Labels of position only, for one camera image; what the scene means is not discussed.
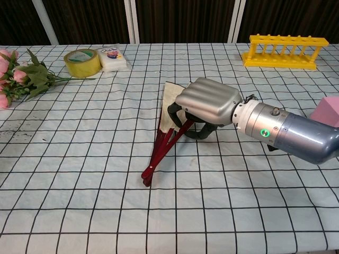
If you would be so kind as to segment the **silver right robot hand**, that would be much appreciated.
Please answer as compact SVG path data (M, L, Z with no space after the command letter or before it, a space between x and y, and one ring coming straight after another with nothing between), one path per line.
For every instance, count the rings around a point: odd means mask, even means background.
M217 127L232 124L233 112L242 101L238 89L200 77L176 96L175 101L168 106L167 112L179 128L183 125L177 115L180 110L185 112L186 119L204 123L199 132L193 130L185 132L191 139L203 140Z

